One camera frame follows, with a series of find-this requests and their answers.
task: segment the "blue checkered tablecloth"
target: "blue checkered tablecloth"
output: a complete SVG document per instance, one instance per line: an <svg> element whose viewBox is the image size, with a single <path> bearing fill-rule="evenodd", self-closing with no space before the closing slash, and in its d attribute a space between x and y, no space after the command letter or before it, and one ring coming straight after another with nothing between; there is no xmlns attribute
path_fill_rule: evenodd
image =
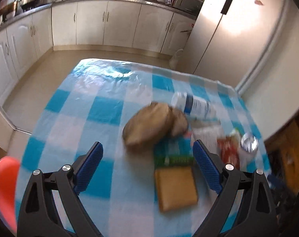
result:
<svg viewBox="0 0 299 237"><path fill-rule="evenodd" d="M33 170L57 171L99 141L104 147L103 159L79 198L100 232L110 237L191 236L216 198L201 172L194 169L198 204L160 213L153 154L126 153L121 139L124 125L139 109L152 101L170 104L177 91L209 100L225 134L238 128L257 136L258 153L244 170L262 168L266 175L270 173L260 132L232 87L145 64L85 59L56 90L29 139L17 180L16 214ZM170 149L180 150L181 143L176 147L173 142ZM72 231L56 191L54 199L64 227ZM231 227L237 208L233 206L223 231Z"/></svg>

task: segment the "refrigerator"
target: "refrigerator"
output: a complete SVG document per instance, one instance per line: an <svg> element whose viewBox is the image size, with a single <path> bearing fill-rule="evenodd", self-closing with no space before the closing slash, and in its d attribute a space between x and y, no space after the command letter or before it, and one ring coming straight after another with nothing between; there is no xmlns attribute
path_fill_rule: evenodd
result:
<svg viewBox="0 0 299 237"><path fill-rule="evenodd" d="M177 70L240 87L271 50L286 0L205 0Z"/></svg>

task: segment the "countertop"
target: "countertop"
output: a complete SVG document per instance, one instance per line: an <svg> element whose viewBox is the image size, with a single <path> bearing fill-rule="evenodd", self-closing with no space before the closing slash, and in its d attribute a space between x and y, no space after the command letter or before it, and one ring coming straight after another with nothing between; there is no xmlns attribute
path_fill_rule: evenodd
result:
<svg viewBox="0 0 299 237"><path fill-rule="evenodd" d="M39 6L37 8L34 8L32 10L29 10L29 11L26 11L26 12L23 12L17 16L15 16L14 18L10 19L10 20L7 20L5 23L3 23L1 26L0 26L0 31L2 31L3 29L5 29L6 27L8 27L9 25L13 24L14 22L18 21L18 20L21 20L22 18L26 17L26 16L29 16L33 13L36 13L38 11L42 11L42 10L45 10L47 8L51 8L51 7L54 7L54 6L58 6L58 5L62 5L62 4L65 4L65 3L72 3L72 2L81 2L81 1L95 1L95 0L68 0L68 1L62 1L62 2L53 2L53 3L49 3L49 4L45 4L45 5L42 5L42 6ZM187 13L187 12L184 12L184 11L181 11L179 9L176 9L176 8L173 8L173 7L170 7L168 5L165 5L163 3L159 3L159 2L150 2L150 1L145 1L145 0L113 0L113 1L126 1L126 2L136 2L136 3L141 3L141 4L147 4L147 5L152 5L152 6L156 6L156 7L159 7L161 9L165 9L165 10L168 10L168 11L172 11L172 12L175 12L175 13L178 13L178 14L181 14L183 16L186 16L190 19L193 19L193 20L196 20L196 16L190 14L190 13Z"/></svg>

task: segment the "bottle label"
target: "bottle label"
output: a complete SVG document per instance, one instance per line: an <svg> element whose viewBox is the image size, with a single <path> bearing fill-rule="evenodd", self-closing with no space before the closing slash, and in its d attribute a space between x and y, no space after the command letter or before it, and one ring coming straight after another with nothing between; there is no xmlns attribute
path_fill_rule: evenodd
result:
<svg viewBox="0 0 299 237"><path fill-rule="evenodd" d="M192 105L193 105L193 96L187 94L184 113L190 114L192 110Z"/></svg>
<svg viewBox="0 0 299 237"><path fill-rule="evenodd" d="M201 101L193 99L192 95L187 94L184 113L207 118L209 111L210 105L208 101L205 101L205 104L202 104Z"/></svg>

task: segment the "kitchen cabinet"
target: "kitchen cabinet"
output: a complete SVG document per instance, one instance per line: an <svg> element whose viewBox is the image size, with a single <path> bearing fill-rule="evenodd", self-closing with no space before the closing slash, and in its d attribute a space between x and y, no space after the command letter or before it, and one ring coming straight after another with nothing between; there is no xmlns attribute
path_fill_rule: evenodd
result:
<svg viewBox="0 0 299 237"><path fill-rule="evenodd" d="M53 44L76 44L77 2L52 8Z"/></svg>
<svg viewBox="0 0 299 237"><path fill-rule="evenodd" d="M103 44L107 5L108 1L78 3L76 44Z"/></svg>
<svg viewBox="0 0 299 237"><path fill-rule="evenodd" d="M174 13L161 53L174 55L177 50L183 49L189 38L189 32L182 31L192 31L194 23L195 20Z"/></svg>
<svg viewBox="0 0 299 237"><path fill-rule="evenodd" d="M132 47L160 52L172 15L171 11L142 5Z"/></svg>
<svg viewBox="0 0 299 237"><path fill-rule="evenodd" d="M32 15L7 27L9 51L18 78L37 61L33 40Z"/></svg>
<svg viewBox="0 0 299 237"><path fill-rule="evenodd" d="M138 3L109 1L103 44L132 47L140 9Z"/></svg>
<svg viewBox="0 0 299 237"><path fill-rule="evenodd" d="M32 30L39 59L53 46L51 8L32 14Z"/></svg>
<svg viewBox="0 0 299 237"><path fill-rule="evenodd" d="M0 106L18 82L8 47L6 30L0 32Z"/></svg>

